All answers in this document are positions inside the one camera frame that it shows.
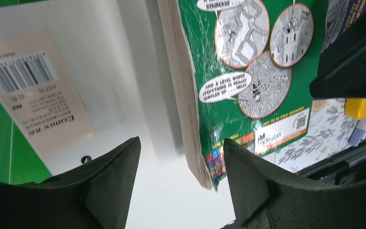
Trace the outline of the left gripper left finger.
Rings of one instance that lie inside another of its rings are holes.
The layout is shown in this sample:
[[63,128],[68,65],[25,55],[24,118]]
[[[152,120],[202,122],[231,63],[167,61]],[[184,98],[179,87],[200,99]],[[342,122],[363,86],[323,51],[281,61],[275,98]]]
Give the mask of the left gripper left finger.
[[141,153],[139,137],[40,183],[0,182],[0,229],[123,229]]

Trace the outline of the green puzzle book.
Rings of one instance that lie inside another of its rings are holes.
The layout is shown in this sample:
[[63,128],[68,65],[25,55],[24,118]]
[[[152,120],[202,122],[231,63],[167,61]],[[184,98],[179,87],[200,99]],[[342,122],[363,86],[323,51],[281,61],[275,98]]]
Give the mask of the green puzzle book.
[[189,170],[226,177],[224,141],[266,156],[308,132],[326,0],[160,0]]

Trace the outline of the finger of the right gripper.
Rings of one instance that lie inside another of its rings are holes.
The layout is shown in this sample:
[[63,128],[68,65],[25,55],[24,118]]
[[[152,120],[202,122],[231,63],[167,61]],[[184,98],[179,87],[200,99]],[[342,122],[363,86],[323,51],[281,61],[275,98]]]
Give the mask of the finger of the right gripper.
[[314,99],[366,98],[366,11],[321,53],[309,90]]

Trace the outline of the green transparent folder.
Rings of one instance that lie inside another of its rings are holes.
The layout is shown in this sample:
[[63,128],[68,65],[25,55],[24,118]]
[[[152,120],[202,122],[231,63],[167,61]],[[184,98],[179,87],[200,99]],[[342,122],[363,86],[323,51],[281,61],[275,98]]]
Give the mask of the green transparent folder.
[[40,183],[51,173],[0,103],[0,182]]

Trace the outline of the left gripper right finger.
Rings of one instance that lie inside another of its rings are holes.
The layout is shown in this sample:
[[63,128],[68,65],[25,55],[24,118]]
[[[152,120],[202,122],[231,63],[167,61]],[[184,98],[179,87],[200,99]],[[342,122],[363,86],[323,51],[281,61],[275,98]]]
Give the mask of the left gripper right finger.
[[339,186],[293,174],[234,140],[224,160],[241,229],[366,229],[366,181]]

